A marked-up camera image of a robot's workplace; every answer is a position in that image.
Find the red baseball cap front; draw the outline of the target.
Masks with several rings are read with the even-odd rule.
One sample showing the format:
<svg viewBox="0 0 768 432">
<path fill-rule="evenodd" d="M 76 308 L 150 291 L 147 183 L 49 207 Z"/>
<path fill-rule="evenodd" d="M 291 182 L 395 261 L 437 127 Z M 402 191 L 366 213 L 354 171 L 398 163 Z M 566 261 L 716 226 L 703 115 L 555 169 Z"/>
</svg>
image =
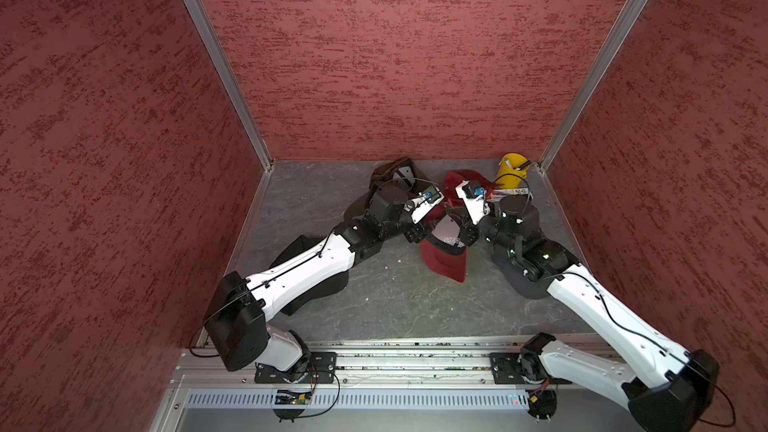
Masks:
<svg viewBox="0 0 768 432">
<path fill-rule="evenodd" d="M 424 264 L 438 275 L 464 283 L 467 276 L 469 247 L 458 239 L 462 219 L 469 218 L 464 209 L 440 204 L 426 217 L 434 218 L 433 230 L 420 242 Z"/>
</svg>

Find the dark grey baseball cap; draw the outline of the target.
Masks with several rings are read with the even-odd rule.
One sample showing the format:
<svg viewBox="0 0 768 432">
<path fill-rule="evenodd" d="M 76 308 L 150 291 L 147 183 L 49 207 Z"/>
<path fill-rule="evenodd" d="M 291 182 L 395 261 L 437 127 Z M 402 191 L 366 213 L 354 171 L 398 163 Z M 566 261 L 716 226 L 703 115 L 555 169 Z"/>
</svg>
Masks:
<svg viewBox="0 0 768 432">
<path fill-rule="evenodd" d="M 549 296 L 548 283 L 541 280 L 540 271 L 526 257 L 528 249 L 523 240 L 511 244 L 496 242 L 491 258 L 518 294 L 529 300 L 541 300 Z"/>
</svg>

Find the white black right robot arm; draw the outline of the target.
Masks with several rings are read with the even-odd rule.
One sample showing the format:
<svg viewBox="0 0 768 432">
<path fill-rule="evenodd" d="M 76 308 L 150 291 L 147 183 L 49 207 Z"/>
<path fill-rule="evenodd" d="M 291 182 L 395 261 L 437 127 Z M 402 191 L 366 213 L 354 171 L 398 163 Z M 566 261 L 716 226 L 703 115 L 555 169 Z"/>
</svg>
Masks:
<svg viewBox="0 0 768 432">
<path fill-rule="evenodd" d="M 470 182 L 456 194 L 472 232 L 489 243 L 492 261 L 517 293 L 564 304 L 623 360 L 603 359 L 540 332 L 518 355 L 526 382 L 579 385 L 625 407 L 646 431 L 689 431 L 700 421 L 719 374 L 710 354 L 688 351 L 606 290 L 570 250 L 543 234 L 538 211 L 526 199 L 507 196 L 491 206 L 484 189 Z"/>
</svg>

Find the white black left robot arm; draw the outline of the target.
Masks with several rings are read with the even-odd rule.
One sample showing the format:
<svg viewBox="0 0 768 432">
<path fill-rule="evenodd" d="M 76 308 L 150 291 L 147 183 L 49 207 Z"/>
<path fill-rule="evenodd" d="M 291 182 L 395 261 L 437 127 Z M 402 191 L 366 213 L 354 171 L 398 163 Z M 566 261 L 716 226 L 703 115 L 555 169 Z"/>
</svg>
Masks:
<svg viewBox="0 0 768 432">
<path fill-rule="evenodd" d="M 226 370 L 257 363 L 301 378 L 311 352 L 296 333 L 269 322 L 300 297 L 377 254 L 387 240 L 399 235 L 410 242 L 422 240 L 422 221 L 443 200 L 434 185 L 415 193 L 386 183 L 371 195 L 362 214 L 340 222 L 308 250 L 247 277 L 237 272 L 224 276 L 203 328 Z"/>
</svg>

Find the brown baseball cap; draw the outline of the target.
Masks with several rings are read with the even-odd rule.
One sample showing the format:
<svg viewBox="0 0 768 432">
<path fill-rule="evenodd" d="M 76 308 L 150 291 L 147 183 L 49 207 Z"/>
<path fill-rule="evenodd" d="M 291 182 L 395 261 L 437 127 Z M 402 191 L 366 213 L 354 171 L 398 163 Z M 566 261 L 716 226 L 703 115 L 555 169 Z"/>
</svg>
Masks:
<svg viewBox="0 0 768 432">
<path fill-rule="evenodd" d="M 368 190 L 347 207 L 343 219 L 350 220 L 362 216 L 374 193 L 385 186 L 397 186 L 405 190 L 410 197 L 415 197 L 430 186 L 437 187 L 437 184 L 411 158 L 402 157 L 385 163 L 374 169 Z"/>
</svg>

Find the black baseball cap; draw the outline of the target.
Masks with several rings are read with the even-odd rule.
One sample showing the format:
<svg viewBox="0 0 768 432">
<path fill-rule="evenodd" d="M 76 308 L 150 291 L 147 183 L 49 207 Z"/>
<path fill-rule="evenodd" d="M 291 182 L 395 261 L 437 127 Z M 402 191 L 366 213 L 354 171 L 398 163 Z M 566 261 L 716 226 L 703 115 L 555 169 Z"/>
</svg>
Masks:
<svg viewBox="0 0 768 432">
<path fill-rule="evenodd" d="M 296 239 L 269 270 L 273 281 L 262 292 L 271 307 L 272 316 L 302 294 L 331 277 L 346 273 L 354 265 L 355 253 L 341 235 L 331 233 L 305 249 L 307 240 L 305 236 Z"/>
</svg>

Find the white toothpaste box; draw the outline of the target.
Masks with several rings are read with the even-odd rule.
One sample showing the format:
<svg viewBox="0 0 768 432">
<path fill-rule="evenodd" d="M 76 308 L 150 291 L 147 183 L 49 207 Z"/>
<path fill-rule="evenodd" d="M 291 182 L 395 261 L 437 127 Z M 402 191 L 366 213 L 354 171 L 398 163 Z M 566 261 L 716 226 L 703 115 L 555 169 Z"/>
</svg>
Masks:
<svg viewBox="0 0 768 432">
<path fill-rule="evenodd" d="M 515 196 L 530 198 L 531 192 L 527 187 L 513 188 L 513 189 L 494 189 L 491 191 L 490 195 L 488 196 L 488 201 L 498 202 L 505 197 L 515 197 Z"/>
</svg>

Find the yellow plastic bucket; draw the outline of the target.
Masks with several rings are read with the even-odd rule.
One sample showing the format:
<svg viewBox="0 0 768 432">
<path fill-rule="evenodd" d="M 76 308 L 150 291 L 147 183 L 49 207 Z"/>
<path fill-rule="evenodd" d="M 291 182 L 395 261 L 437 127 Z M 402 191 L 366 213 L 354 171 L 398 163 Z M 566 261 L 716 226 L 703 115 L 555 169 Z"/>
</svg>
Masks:
<svg viewBox="0 0 768 432">
<path fill-rule="evenodd" d="M 494 184 L 500 189 L 519 188 L 527 178 L 531 161 L 517 153 L 508 153 L 499 163 L 499 169 Z"/>
</svg>

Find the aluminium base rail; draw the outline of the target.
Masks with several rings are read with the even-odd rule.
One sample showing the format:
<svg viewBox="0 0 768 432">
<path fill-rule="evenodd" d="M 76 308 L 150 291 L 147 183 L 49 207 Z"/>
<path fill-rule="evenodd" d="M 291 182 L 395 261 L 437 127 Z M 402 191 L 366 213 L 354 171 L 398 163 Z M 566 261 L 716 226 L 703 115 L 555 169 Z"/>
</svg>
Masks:
<svg viewBox="0 0 768 432">
<path fill-rule="evenodd" d="M 351 388 L 469 389 L 495 388 L 491 355 L 514 353 L 530 339 L 528 335 L 442 337 L 375 340 L 310 341 L 316 353 L 334 353 L 332 371 L 341 386 Z M 278 388 L 285 381 L 255 365 L 229 372 L 218 359 L 184 352 L 170 384 L 184 388 L 244 389 Z"/>
</svg>

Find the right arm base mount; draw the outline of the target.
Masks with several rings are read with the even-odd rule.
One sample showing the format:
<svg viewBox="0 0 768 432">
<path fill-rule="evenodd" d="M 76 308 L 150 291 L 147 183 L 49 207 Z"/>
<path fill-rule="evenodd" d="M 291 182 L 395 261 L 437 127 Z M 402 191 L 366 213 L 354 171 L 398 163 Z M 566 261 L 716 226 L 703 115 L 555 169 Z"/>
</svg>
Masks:
<svg viewBox="0 0 768 432">
<path fill-rule="evenodd" d="M 565 379 L 553 378 L 542 366 L 531 365 L 520 358 L 519 353 L 491 353 L 490 371 L 496 385 L 541 387 L 549 385 L 571 385 Z"/>
</svg>

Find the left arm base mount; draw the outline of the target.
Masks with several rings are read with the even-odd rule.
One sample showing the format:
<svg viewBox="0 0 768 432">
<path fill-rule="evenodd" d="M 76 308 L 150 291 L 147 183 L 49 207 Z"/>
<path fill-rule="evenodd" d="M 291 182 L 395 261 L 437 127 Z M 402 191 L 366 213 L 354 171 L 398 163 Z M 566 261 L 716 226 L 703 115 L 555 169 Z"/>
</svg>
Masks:
<svg viewBox="0 0 768 432">
<path fill-rule="evenodd" d="M 335 352 L 309 352 L 287 371 L 257 363 L 254 382 L 287 386 L 332 384 L 335 382 L 333 376 L 337 358 Z"/>
</svg>

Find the aluminium corner post right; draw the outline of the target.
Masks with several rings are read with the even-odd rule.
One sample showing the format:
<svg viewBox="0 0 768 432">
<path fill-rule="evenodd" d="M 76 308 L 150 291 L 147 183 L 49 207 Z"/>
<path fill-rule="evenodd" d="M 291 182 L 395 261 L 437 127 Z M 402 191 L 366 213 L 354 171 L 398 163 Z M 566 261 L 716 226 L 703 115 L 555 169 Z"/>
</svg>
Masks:
<svg viewBox="0 0 768 432">
<path fill-rule="evenodd" d="M 595 59 L 539 161 L 546 175 L 649 0 L 625 0 Z"/>
</svg>

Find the aluminium corner post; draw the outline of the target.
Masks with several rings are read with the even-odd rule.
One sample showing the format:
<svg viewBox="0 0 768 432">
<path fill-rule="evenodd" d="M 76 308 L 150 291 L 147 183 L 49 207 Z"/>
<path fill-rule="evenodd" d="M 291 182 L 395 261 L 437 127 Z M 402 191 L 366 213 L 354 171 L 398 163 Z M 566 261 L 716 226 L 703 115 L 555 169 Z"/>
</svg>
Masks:
<svg viewBox="0 0 768 432">
<path fill-rule="evenodd" d="M 211 62 L 214 65 L 219 79 L 227 92 L 230 102 L 240 119 L 249 141 L 259 158 L 262 168 L 267 174 L 270 174 L 274 168 L 274 159 L 268 151 L 266 142 L 258 129 L 251 108 L 247 103 L 245 94 L 238 83 L 230 61 L 228 60 L 226 52 L 215 31 L 214 25 L 205 9 L 203 0 L 182 1 L 195 25 Z"/>
<path fill-rule="evenodd" d="M 595 59 L 539 161 L 546 175 L 649 0 L 625 0 Z"/>
</svg>

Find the aluminium corner post left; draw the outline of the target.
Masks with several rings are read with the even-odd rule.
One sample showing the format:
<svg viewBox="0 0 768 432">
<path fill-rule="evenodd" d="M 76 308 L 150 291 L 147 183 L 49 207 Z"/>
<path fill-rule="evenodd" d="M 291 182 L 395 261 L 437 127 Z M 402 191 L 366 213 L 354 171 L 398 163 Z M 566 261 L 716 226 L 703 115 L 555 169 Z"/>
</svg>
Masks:
<svg viewBox="0 0 768 432">
<path fill-rule="evenodd" d="M 249 141 L 259 158 L 262 168 L 267 174 L 270 174 L 274 168 L 274 159 L 268 151 L 266 142 L 258 129 L 251 108 L 247 103 L 245 94 L 238 83 L 230 61 L 228 60 L 226 52 L 215 31 L 214 25 L 205 9 L 203 0 L 182 1 L 195 25 L 211 62 L 214 65 L 219 79 L 227 92 L 230 102 L 240 119 Z"/>
</svg>

